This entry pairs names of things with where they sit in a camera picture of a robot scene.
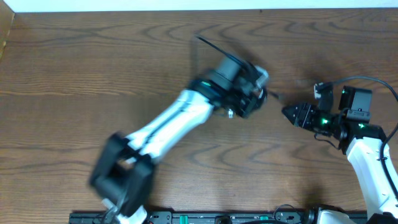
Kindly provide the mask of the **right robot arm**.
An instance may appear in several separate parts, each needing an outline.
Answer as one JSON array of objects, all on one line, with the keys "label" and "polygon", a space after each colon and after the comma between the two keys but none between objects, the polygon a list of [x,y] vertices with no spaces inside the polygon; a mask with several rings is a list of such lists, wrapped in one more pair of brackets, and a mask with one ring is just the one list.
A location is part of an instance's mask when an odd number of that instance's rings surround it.
[{"label": "right robot arm", "polygon": [[282,114],[298,128],[315,136],[333,137],[358,178],[366,203],[368,223],[397,223],[397,172],[392,164],[387,136],[370,124],[372,91],[344,86],[337,114],[331,113],[333,89],[315,85],[318,105],[285,106]]}]

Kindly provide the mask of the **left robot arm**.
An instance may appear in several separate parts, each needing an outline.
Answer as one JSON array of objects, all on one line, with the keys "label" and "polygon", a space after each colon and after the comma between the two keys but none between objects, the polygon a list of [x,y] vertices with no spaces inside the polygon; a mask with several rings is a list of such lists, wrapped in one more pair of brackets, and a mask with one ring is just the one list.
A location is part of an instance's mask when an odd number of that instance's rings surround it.
[{"label": "left robot arm", "polygon": [[225,57],[149,124],[126,136],[110,136],[89,178],[108,209],[101,222],[144,223],[156,167],[171,148],[220,108],[247,118],[267,98],[268,81],[264,68]]}]

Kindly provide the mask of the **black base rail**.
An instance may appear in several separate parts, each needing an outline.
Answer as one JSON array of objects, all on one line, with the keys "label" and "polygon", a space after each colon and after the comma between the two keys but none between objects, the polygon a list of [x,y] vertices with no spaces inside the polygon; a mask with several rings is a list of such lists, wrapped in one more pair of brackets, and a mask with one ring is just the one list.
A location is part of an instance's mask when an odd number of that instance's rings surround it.
[{"label": "black base rail", "polygon": [[[349,213],[349,218],[355,223],[366,223],[367,215],[364,212]],[[83,213],[75,212],[69,216],[69,224],[92,224],[102,223],[103,212],[101,213]],[[285,223],[303,223],[300,222],[300,216],[295,212],[279,211],[275,215],[276,220]],[[267,213],[175,213],[175,212],[151,212],[144,223],[154,224],[215,224],[226,223],[245,223],[255,220],[273,220],[272,212]]]}]

